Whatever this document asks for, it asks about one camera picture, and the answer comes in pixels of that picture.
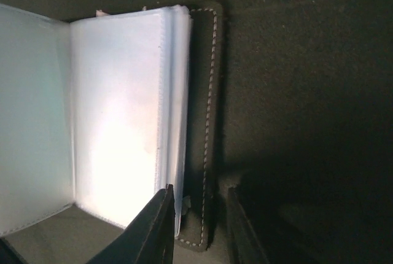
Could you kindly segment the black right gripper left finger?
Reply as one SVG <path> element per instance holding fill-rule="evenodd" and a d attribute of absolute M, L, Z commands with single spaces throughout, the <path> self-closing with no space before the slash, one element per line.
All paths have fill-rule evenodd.
<path fill-rule="evenodd" d="M 160 189 L 124 232 L 89 263 L 172 263 L 174 252 L 174 192 Z"/>

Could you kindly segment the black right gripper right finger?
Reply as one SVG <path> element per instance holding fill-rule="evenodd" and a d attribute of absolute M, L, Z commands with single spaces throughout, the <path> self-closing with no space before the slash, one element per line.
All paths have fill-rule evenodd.
<path fill-rule="evenodd" d="M 228 189 L 227 234 L 230 263 L 270 263 L 234 187 Z"/>

